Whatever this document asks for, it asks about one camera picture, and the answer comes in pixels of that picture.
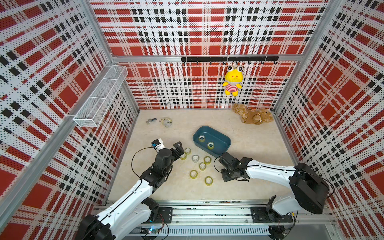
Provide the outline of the clear tape roll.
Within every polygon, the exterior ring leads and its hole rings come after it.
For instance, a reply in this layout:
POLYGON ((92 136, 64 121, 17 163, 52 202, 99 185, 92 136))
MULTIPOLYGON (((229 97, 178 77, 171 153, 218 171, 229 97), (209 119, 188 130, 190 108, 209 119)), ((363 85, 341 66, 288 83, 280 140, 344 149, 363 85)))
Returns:
POLYGON ((198 163, 199 160, 200 160, 200 157, 199 157, 198 155, 193 155, 193 156, 192 156, 192 161, 193 161, 194 163, 198 163))

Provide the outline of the yellow tape roll bottom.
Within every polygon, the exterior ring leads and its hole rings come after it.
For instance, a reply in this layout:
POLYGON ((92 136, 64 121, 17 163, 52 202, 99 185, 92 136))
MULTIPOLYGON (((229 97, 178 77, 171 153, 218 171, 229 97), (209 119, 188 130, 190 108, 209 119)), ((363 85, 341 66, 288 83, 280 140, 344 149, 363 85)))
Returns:
POLYGON ((212 177, 210 177, 210 176, 207 176, 207 177, 205 177, 205 184, 207 185, 207 186, 211 186, 212 184, 213 184, 213 178, 212 177))

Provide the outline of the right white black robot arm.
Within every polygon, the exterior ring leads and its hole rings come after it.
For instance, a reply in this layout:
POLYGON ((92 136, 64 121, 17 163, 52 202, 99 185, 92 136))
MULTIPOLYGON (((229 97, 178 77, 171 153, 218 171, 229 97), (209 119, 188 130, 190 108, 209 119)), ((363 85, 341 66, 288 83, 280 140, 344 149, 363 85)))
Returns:
POLYGON ((284 196, 272 196, 266 206, 266 211, 277 217, 300 210, 320 215, 329 191, 334 189, 328 180, 303 163, 277 166, 246 157, 238 160, 229 153, 219 156, 218 161, 224 167, 220 170, 224 182, 258 179, 290 189, 284 196))

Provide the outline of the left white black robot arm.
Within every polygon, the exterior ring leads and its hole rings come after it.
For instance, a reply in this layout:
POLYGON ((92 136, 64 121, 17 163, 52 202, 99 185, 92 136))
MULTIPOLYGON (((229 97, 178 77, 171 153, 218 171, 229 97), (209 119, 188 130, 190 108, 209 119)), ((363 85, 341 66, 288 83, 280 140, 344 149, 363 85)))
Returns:
POLYGON ((167 181, 173 163, 184 154, 181 142, 168 149, 162 139, 152 141, 158 150, 153 164, 119 200, 97 215, 87 215, 80 223, 76 240, 121 240, 138 225, 159 216, 159 204, 150 196, 167 181))

